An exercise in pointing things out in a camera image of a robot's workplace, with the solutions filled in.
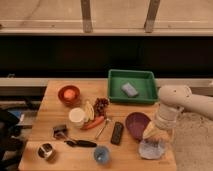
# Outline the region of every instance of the white cup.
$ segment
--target white cup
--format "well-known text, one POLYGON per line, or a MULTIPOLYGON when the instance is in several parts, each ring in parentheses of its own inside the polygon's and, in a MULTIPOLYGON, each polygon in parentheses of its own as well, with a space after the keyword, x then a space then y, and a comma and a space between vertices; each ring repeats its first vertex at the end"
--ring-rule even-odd
POLYGON ((86 113, 83 109, 76 107, 70 110, 69 119, 77 128, 81 128, 86 121, 86 113))

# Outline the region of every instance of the blue cup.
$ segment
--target blue cup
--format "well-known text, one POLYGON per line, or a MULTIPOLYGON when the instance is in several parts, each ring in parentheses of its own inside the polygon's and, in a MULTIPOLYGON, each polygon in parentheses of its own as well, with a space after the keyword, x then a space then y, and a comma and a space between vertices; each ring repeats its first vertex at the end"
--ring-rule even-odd
POLYGON ((94 159, 99 164, 106 164, 109 161, 109 150, 105 146, 97 146, 94 151, 94 159))

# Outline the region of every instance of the fork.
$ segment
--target fork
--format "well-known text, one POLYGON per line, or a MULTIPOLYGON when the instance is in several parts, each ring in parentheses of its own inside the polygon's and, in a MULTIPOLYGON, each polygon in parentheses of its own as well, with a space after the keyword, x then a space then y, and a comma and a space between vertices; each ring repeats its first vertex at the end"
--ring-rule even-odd
POLYGON ((108 125, 108 123, 111 122, 110 118, 106 118, 105 124, 104 126, 98 131, 98 133, 95 136, 95 139, 98 140, 98 138, 100 137, 100 135, 102 134, 103 130, 106 128, 106 126, 108 125))

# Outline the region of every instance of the banana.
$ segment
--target banana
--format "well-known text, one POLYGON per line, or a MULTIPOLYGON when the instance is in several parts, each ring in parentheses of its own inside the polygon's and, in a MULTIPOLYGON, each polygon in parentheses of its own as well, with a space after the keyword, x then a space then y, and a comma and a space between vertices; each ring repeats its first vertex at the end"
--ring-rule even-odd
POLYGON ((93 106, 91 105, 91 103, 88 100, 85 103, 84 110, 85 110, 85 113, 86 113, 88 119, 94 120, 95 112, 94 112, 93 106))

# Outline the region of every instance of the green plastic bin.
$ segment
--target green plastic bin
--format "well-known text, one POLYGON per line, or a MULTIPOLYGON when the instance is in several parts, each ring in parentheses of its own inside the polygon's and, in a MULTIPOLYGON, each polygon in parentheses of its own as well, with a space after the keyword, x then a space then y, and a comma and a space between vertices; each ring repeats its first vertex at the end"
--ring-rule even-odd
POLYGON ((108 98, 116 103, 154 104, 158 100, 154 74, 150 71, 109 70, 108 98), (121 89, 125 83, 130 83, 139 95, 128 97, 121 89))

